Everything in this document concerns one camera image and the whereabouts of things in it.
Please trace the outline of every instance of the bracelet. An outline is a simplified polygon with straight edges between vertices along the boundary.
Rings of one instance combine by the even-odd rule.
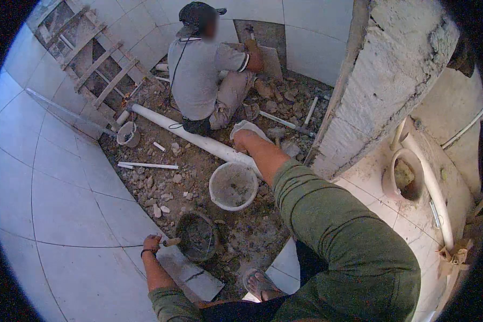
[[[144,252],[146,252],[146,251],[152,252],[152,255],[154,255],[154,256],[155,256],[155,252],[154,252],[154,250],[153,250],[153,249],[144,249],[144,250],[142,250],[142,252],[141,252],[141,254],[140,254],[140,257],[141,257],[141,258],[143,258],[143,253],[144,253]]]

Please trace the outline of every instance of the dirt floor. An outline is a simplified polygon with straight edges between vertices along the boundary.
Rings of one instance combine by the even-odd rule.
[[[275,88],[283,97],[285,92],[297,89],[295,102],[286,99],[277,102],[274,96],[270,100],[276,101],[279,107],[277,111],[272,111],[272,114],[302,125],[314,95],[329,94],[332,88],[298,74],[287,76],[285,83]],[[133,100],[178,123],[182,117],[179,112],[168,106],[169,86],[168,83],[164,85],[166,90],[160,94],[154,94],[153,87],[143,87]],[[267,101],[269,100],[260,97],[256,90],[251,90],[245,103],[257,103],[262,110],[265,110]],[[311,131],[316,132],[322,123],[327,104],[327,100],[319,100],[310,122]],[[222,210],[211,201],[208,183],[213,171],[224,161],[189,144],[148,119],[141,116],[136,118],[135,113],[131,113],[129,118],[129,120],[133,119],[141,132],[140,143],[135,148],[119,146],[115,139],[105,135],[99,140],[118,176],[148,216],[169,237],[175,236],[175,227],[183,212],[199,210],[210,218],[219,230],[221,249],[212,259],[198,265],[225,283],[217,299],[243,297],[247,292],[241,282],[243,272],[250,267],[266,270],[290,235],[275,207],[270,187],[259,181],[258,194],[250,206],[238,212]],[[239,117],[235,116],[228,128],[215,132],[213,138],[232,146],[229,133],[237,121]],[[276,122],[262,116],[253,122],[265,132],[268,128],[279,126]],[[312,138],[291,129],[287,130],[286,138],[282,142],[286,140],[299,147],[300,151],[296,156],[298,160],[304,158],[313,142]],[[156,148],[153,142],[158,142],[165,147],[166,152]],[[177,155],[172,151],[172,143],[179,144],[180,152]],[[118,167],[119,161],[176,164],[180,169],[175,171],[135,167],[134,170],[129,170]],[[166,206],[170,212],[162,213],[162,216],[157,218],[154,204],[157,205],[156,207]]]

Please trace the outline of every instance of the toilet drain pipe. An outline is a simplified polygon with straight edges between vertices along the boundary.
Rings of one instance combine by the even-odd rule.
[[[258,177],[261,177],[261,172],[259,172],[259,169],[256,166],[254,159],[249,157],[248,155],[237,152],[232,147],[222,144],[217,140],[213,140],[212,138],[201,137],[199,135],[186,132],[182,126],[176,126],[176,124],[179,124],[179,122],[176,122],[173,119],[169,119],[166,116],[151,111],[148,108],[145,108],[139,104],[134,104],[131,109],[133,112],[138,113],[144,118],[154,122],[162,128],[172,132],[175,135],[180,136],[181,138],[187,140],[189,143],[192,143],[199,148],[206,150],[207,152],[217,156],[218,158],[221,158],[226,162],[247,164],[254,170],[254,172],[256,172]]]

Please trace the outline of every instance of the white bucket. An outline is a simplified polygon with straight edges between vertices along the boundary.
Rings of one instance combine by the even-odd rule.
[[[135,147],[140,142],[140,138],[141,135],[137,130],[136,123],[129,121],[120,127],[120,130],[116,134],[116,143],[119,145],[127,145],[128,147]]]
[[[258,177],[248,165],[227,162],[213,172],[209,184],[213,203],[224,210],[247,207],[258,193]]]

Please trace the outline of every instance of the gray t-shirt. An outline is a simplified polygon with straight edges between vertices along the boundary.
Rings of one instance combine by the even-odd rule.
[[[188,119],[206,119],[215,111],[220,71],[242,72],[247,67],[249,55],[219,42],[200,38],[175,39],[168,49],[170,80],[174,78],[181,53],[172,86],[175,102]]]

